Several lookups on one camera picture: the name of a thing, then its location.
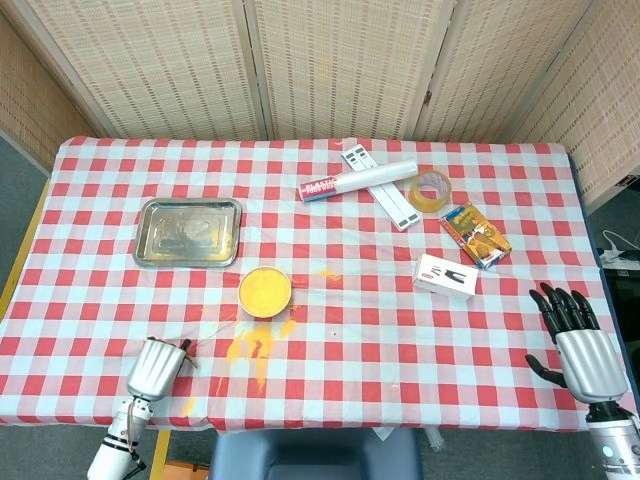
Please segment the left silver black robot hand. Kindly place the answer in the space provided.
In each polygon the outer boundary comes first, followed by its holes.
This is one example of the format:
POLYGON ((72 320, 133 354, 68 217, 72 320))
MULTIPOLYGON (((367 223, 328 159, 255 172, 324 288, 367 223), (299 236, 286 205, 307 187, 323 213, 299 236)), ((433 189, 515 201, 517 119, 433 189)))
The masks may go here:
POLYGON ((176 346, 155 337, 147 338, 129 373, 128 392, 148 402, 167 396, 191 343, 190 339, 184 339, 176 346))

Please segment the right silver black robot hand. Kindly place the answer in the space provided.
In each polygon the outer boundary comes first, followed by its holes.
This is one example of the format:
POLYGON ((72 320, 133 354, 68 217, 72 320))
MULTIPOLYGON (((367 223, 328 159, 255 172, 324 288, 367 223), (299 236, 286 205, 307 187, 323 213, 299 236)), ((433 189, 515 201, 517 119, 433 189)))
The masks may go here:
POLYGON ((576 290, 569 292, 540 284, 531 289, 551 341, 559 356, 561 369, 543 366, 532 354, 525 360, 540 378, 569 390, 583 404, 616 402, 628 391, 613 343, 599 325, 591 304, 576 290))

